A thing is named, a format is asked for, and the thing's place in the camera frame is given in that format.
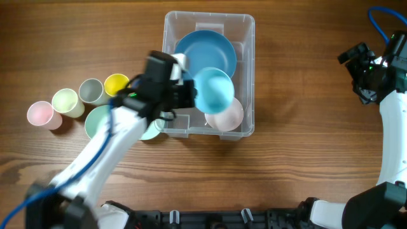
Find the pale pink bowl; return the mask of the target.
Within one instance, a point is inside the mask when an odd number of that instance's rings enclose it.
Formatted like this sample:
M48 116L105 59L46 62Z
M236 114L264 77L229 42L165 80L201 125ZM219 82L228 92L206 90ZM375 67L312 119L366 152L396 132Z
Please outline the pale pink bowl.
M238 99L234 98L232 104L218 114L205 114L206 122L215 129L228 132L236 129L244 118L244 109Z

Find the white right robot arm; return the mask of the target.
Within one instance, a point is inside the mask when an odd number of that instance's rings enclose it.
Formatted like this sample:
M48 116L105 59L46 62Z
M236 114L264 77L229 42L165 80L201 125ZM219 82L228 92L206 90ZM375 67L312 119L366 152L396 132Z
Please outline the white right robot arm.
M375 187L345 204L313 199L296 209L296 222L323 228L406 228L406 45L392 41L381 57L359 43L338 56L363 104L377 103L383 154Z

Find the light blue bowl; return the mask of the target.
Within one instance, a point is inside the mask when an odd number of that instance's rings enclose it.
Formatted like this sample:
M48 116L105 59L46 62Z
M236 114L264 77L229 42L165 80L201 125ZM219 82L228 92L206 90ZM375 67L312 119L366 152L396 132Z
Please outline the light blue bowl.
M235 88L231 78L222 70L206 67L193 78L197 96L195 107L206 114L218 114L233 102Z

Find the clear plastic storage container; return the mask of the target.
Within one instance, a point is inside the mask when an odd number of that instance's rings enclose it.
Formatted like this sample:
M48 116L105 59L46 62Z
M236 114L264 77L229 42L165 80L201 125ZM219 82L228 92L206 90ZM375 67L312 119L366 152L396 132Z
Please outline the clear plastic storage container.
M185 35L210 30L224 35L237 54L237 67L231 78L235 98L244 109L242 123L234 130L222 132L212 128L197 108L178 109L177 118L167 122L163 133L187 138L191 134L217 135L222 140L237 141L254 132L255 20L247 14L170 11L165 16L162 50L175 54L175 47Z

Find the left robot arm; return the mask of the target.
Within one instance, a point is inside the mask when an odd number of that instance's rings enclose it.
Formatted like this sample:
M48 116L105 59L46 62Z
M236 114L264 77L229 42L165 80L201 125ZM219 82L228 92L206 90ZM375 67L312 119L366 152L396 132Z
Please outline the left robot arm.
M101 190L124 154L162 112L192 108L193 80L136 76L109 101L107 123L79 156L48 186L33 184L22 206L26 228L127 228L135 221L125 207L96 206Z

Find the dark blue bowl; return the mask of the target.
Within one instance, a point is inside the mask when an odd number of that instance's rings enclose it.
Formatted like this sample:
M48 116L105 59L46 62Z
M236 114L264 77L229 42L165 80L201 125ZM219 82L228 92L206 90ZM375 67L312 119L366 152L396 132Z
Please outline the dark blue bowl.
M237 67L237 54L232 43L215 31L200 30L185 35L174 52L185 54L192 78L207 67L220 69L232 78Z

